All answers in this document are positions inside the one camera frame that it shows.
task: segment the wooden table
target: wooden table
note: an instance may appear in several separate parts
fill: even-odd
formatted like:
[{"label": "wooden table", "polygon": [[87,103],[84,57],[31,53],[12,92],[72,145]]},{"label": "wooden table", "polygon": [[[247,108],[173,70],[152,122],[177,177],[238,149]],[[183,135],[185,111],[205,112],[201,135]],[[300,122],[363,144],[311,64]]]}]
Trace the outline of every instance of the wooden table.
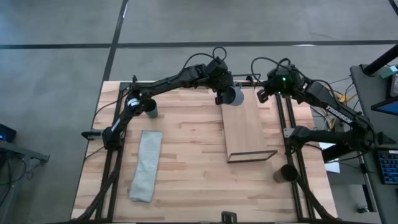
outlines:
[{"label": "wooden table", "polygon": [[[119,83],[104,82],[99,108],[116,100]],[[276,149],[278,153],[268,161],[227,164],[223,117],[214,97],[206,89],[169,91],[154,97],[159,107],[157,119],[144,114],[132,119],[126,133],[114,222],[220,222],[222,211],[236,212],[239,222],[296,220],[291,185],[277,184],[272,179],[274,171],[287,163],[275,98],[258,103],[258,107],[264,149]],[[293,106],[297,125],[313,127],[310,107],[296,102]],[[114,109],[111,105],[101,111],[93,127],[111,125]],[[152,203],[132,202],[128,197],[142,130],[164,134]],[[87,154],[102,145],[100,140],[91,141]],[[98,193],[105,155],[102,150],[84,163],[72,218],[78,217]],[[336,216],[321,152],[304,147],[303,156],[311,190]],[[108,209],[109,195],[103,214]],[[300,195],[306,210],[302,192]]]}]

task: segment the monitor screen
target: monitor screen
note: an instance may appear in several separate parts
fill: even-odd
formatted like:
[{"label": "monitor screen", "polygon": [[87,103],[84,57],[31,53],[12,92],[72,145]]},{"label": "monitor screen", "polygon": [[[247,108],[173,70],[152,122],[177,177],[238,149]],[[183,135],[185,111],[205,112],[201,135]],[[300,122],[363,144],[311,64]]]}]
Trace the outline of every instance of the monitor screen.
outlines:
[{"label": "monitor screen", "polygon": [[389,98],[383,102],[377,103],[371,108],[374,111],[383,112],[387,114],[398,115],[398,96]]}]

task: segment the desk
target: desk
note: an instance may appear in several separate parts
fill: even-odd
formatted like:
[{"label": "desk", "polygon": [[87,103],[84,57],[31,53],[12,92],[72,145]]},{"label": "desk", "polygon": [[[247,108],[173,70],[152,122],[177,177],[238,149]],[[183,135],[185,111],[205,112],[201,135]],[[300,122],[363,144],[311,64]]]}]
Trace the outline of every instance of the desk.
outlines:
[{"label": "desk", "polygon": [[[370,119],[375,132],[383,131],[390,138],[398,141],[398,116],[371,110],[373,104],[385,100],[387,81],[380,77],[368,77],[362,73],[351,74],[353,74],[352,78],[361,102],[362,111]],[[398,186],[382,185],[373,156],[366,154],[364,160],[369,170],[375,172],[370,173],[369,178],[381,221],[387,224],[397,223]]]},{"label": "desk", "polygon": [[[119,83],[104,82],[99,108],[116,100]],[[169,91],[154,97],[159,109],[157,119],[143,114],[131,120],[126,132],[114,222],[220,222],[222,211],[236,212],[239,222],[296,220],[291,185],[277,184],[272,179],[274,171],[287,163],[275,98],[258,106],[266,140],[264,147],[278,153],[268,161],[239,164],[226,163],[221,107],[215,105],[214,98],[211,90],[203,88]],[[310,107],[296,102],[293,107],[297,125],[313,127]],[[101,111],[94,128],[109,126],[114,109],[112,105]],[[155,192],[152,203],[132,202],[128,190],[136,168],[141,131],[150,129],[164,134]],[[87,154],[101,146],[101,141],[91,141]],[[84,163],[72,218],[78,217],[99,191],[105,155],[102,150]],[[321,152],[305,147],[303,156],[310,188],[336,216]],[[302,192],[301,201],[305,210]]]}]

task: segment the wooden cutting board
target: wooden cutting board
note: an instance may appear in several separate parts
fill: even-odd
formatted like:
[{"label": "wooden cutting board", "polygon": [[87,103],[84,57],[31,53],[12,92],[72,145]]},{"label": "wooden cutting board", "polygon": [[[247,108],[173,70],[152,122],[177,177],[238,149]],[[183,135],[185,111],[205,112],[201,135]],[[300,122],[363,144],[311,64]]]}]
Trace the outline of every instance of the wooden cutting board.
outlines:
[{"label": "wooden cutting board", "polygon": [[239,106],[222,105],[227,162],[263,161],[276,153],[267,151],[257,97],[253,88],[243,88]]}]

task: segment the gray towel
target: gray towel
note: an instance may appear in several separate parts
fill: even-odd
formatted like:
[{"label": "gray towel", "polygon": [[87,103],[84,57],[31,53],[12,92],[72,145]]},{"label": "gray towel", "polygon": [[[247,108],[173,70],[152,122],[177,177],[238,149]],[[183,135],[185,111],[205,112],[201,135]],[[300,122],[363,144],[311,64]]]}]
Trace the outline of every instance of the gray towel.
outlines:
[{"label": "gray towel", "polygon": [[160,131],[142,131],[136,174],[131,182],[129,194],[133,202],[152,201],[162,135]]}]

